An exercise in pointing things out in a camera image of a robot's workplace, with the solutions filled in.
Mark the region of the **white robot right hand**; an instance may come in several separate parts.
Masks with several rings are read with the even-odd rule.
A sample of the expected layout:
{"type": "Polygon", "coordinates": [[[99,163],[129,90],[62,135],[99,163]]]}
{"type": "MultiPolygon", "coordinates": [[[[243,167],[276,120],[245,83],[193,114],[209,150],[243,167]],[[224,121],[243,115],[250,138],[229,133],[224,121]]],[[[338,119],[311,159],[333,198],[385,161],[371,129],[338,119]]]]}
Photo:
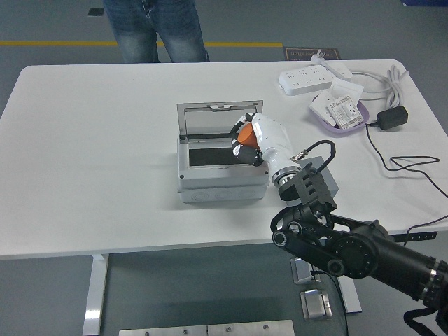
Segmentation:
{"type": "Polygon", "coordinates": [[[293,149],[284,126],[259,112],[242,116],[230,131],[232,154],[258,167],[265,163],[276,185],[298,174],[301,166],[291,160],[293,149]]]}

